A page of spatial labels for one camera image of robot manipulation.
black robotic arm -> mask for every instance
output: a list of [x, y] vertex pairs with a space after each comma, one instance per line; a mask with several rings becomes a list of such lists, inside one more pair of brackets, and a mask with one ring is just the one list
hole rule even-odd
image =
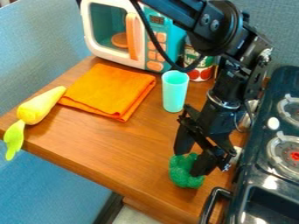
[[136, 0], [130, 0], [161, 55], [182, 72], [191, 71], [205, 56], [223, 59], [214, 87], [207, 94], [201, 112], [185, 105], [174, 144], [176, 155], [190, 152], [194, 143], [203, 149], [191, 169], [194, 177], [208, 175], [216, 167], [229, 168], [236, 155], [229, 135], [248, 111], [247, 102], [258, 99], [261, 83], [271, 60], [271, 42], [249, 25], [249, 15], [229, 1], [141, 0], [187, 31], [200, 57], [187, 68], [177, 66], [159, 45], [150, 24]]

white microwave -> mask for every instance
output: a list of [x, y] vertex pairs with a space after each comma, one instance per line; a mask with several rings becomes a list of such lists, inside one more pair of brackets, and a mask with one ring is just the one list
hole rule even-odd
[[[184, 50], [185, 31], [140, 5], [161, 47], [176, 61]], [[80, 9], [87, 47], [97, 57], [157, 73], [170, 69], [129, 0], [83, 0]]]

light blue cup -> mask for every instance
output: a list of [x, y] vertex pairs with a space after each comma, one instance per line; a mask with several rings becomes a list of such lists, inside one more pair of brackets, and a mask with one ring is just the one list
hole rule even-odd
[[187, 94], [189, 76], [179, 71], [169, 71], [162, 75], [163, 107], [177, 113], [183, 109]]

orange towel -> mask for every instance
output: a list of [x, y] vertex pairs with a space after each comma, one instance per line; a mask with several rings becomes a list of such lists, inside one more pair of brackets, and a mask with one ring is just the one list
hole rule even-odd
[[59, 103], [125, 123], [155, 85], [155, 76], [97, 64], [67, 89]]

microwave button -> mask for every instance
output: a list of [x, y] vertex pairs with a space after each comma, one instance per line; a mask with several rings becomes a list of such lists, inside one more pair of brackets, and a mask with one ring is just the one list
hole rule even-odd
[[156, 71], [156, 72], [161, 72], [163, 70], [163, 64], [160, 62], [155, 62], [155, 61], [149, 61], [147, 63], [147, 67], [148, 67], [148, 69]]
[[[156, 31], [154, 31], [154, 34], [155, 34], [155, 36], [156, 36]], [[150, 36], [148, 35], [148, 39], [150, 40]]]
[[149, 56], [150, 60], [155, 60], [156, 59], [156, 52], [149, 51], [148, 56]]
[[156, 50], [156, 48], [155, 48], [153, 42], [151, 42], [151, 41], [148, 42], [148, 48], [149, 48], [150, 50], [152, 50], [152, 51], [155, 51], [155, 50]]
[[160, 44], [160, 46], [166, 51], [166, 44]]
[[160, 53], [156, 56], [156, 59], [157, 59], [158, 61], [165, 62], [164, 57], [162, 57], [162, 55], [161, 55]]
[[156, 35], [156, 38], [157, 38], [157, 40], [158, 40], [160, 43], [164, 43], [164, 42], [166, 42], [167, 34], [166, 34], [165, 32], [159, 32], [159, 33]]

